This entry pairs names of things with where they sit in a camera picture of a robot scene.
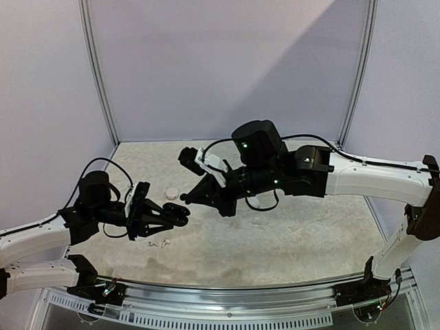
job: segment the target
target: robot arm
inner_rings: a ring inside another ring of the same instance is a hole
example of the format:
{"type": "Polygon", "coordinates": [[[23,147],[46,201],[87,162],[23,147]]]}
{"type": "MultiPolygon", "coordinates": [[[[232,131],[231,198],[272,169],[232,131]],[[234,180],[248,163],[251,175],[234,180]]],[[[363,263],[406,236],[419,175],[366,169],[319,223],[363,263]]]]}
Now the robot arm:
{"type": "Polygon", "coordinates": [[[173,203],[159,207],[146,198],[149,183],[138,183],[126,203],[111,201],[109,183],[103,171],[88,173],[80,180],[80,194],[74,206],[35,223],[0,233],[0,298],[24,289],[66,286],[77,296],[96,303],[121,304],[125,285],[97,280],[98,273],[81,255],[57,261],[22,262],[27,256],[86,241],[99,231],[98,224],[125,227],[130,240],[147,237],[188,223],[188,209],[173,203]]]}
{"type": "Polygon", "coordinates": [[[411,252],[423,241],[440,236],[439,167],[433,156],[425,156],[422,162],[390,162],[348,155],[334,147],[307,145],[288,151],[269,120],[244,124],[231,140],[245,165],[234,170],[206,149],[181,152],[183,166],[198,175],[207,173],[181,196],[186,204],[211,206],[232,217],[237,199],[275,189],[292,196],[364,195],[407,203],[405,221],[366,262],[364,279],[334,287],[339,305],[387,295],[390,278],[411,252]],[[221,167],[207,166],[206,155],[210,164],[221,167]]]}

